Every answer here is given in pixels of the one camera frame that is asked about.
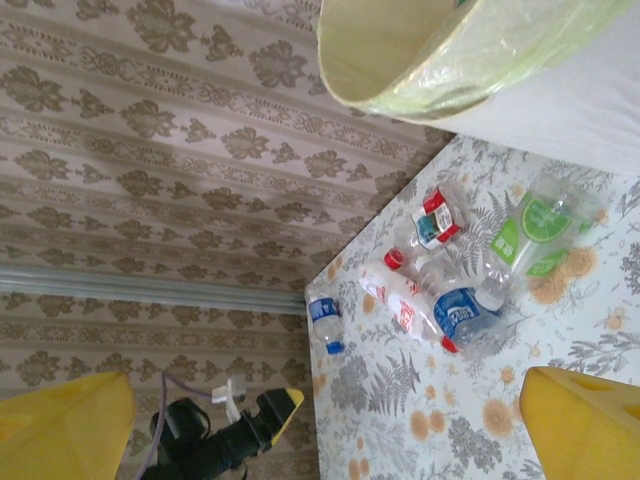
plastic bottle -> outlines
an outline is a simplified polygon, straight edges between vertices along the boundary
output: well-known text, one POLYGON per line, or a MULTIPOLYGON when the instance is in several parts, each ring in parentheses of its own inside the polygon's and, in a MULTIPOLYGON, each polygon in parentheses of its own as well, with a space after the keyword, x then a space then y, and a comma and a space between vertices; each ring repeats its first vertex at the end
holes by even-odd
POLYGON ((395 248, 408 259, 437 250, 466 225, 466 199, 453 183, 443 182, 424 197, 420 208, 402 222, 395 248))
POLYGON ((391 249, 384 260, 371 260, 360 267, 360 284, 387 306, 412 337, 441 341, 443 333, 433 319, 427 297, 416 282, 398 273, 405 260, 399 250, 391 249))
POLYGON ((544 277, 562 263, 588 229, 598 202, 581 190, 539 175, 483 254, 476 300, 498 310, 529 277, 544 277))
POLYGON ((482 332, 499 326, 498 313, 479 304, 470 281, 446 254, 425 261, 420 272, 433 302, 433 318, 454 349, 467 349, 482 332))
POLYGON ((329 355, 344 352, 342 319, 328 288, 311 285, 306 297, 315 336, 325 344, 329 355))

cable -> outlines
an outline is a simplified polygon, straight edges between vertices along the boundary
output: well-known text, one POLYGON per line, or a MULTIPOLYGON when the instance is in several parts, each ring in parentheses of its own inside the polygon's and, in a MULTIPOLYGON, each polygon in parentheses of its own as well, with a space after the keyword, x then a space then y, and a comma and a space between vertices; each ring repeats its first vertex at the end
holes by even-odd
MULTIPOLYGON (((161 385, 162 392, 160 394, 160 409, 158 410, 158 423, 156 425, 156 431, 153 434, 153 439, 151 440, 151 450, 149 450, 149 455, 147 455, 147 458, 145 459, 144 463, 138 470, 138 473, 136 473, 134 480, 141 480, 142 476, 144 475, 144 472, 147 470, 147 468, 149 468, 149 465, 151 465, 151 461, 153 460, 153 455, 156 453, 156 450, 158 449, 158 445, 160 444, 160 437, 162 436, 162 428, 164 427, 164 415, 165 415, 165 411, 167 410, 167 380, 170 380, 177 387, 180 387, 181 389, 189 393, 192 393, 193 395, 198 395, 199 397, 211 399, 211 393, 205 393, 201 390, 196 390, 195 388, 191 388, 185 385, 184 383, 182 383, 180 380, 178 380, 171 374, 165 371, 160 372, 160 385, 161 385)), ((208 425, 207 435, 208 435, 209 432, 211 432, 211 423, 209 422, 209 417, 207 417, 206 414, 204 415, 204 417, 207 419, 207 425, 208 425)))

floral wallpaper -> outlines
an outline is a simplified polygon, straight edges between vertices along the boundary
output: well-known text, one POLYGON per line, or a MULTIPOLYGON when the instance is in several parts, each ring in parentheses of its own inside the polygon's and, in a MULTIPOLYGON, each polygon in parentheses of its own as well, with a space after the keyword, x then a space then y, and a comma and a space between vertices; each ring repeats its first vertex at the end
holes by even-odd
POLYGON ((336 293, 347 345, 336 356, 312 345, 321 477, 543 480, 519 410, 527 369, 638 385, 639 206, 639 177, 456 137, 314 280, 336 293), (360 287, 360 265, 382 257, 444 180, 470 196, 471 221, 447 252, 475 278, 484 247, 541 171, 589 190, 602 209, 561 266, 504 306, 504 342, 471 358, 418 342, 360 287))
POLYGON ((451 139, 334 102, 320 0, 2 0, 0 261, 301 291, 451 139))
MULTIPOLYGON (((118 479, 133 478, 148 454, 162 370, 203 391, 244 376, 247 399, 239 407, 253 412, 267 389, 300 389, 305 402, 274 449, 249 462, 250 476, 317 478, 304 317, 17 292, 0 297, 0 399, 91 373, 129 376, 136 417, 118 479)), ((169 388, 169 401, 187 395, 169 388)), ((194 400, 214 430, 228 424, 223 406, 194 400)))

black object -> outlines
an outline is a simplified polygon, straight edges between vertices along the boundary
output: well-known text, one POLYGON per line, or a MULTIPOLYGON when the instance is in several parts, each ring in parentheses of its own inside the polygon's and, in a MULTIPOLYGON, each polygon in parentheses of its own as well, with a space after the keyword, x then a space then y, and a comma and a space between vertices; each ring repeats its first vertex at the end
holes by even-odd
MULTIPOLYGON (((209 425, 209 417, 192 400, 181 398, 169 404, 158 464, 149 467, 142 480, 210 480, 269 450, 297 405, 284 388, 266 391, 256 402, 260 411, 255 417, 245 410, 240 420, 211 436, 202 424, 204 418, 209 425)), ((157 423, 158 413, 151 419, 152 435, 157 423)))

white bottle cap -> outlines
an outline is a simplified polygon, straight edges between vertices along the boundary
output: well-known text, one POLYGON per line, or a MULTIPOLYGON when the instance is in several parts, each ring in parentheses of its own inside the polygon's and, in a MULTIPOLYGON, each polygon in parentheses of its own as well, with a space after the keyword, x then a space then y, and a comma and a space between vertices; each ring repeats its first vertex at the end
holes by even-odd
POLYGON ((504 300, 494 297, 482 288, 476 290, 475 297, 476 301, 490 312, 497 312, 504 305, 504 300))

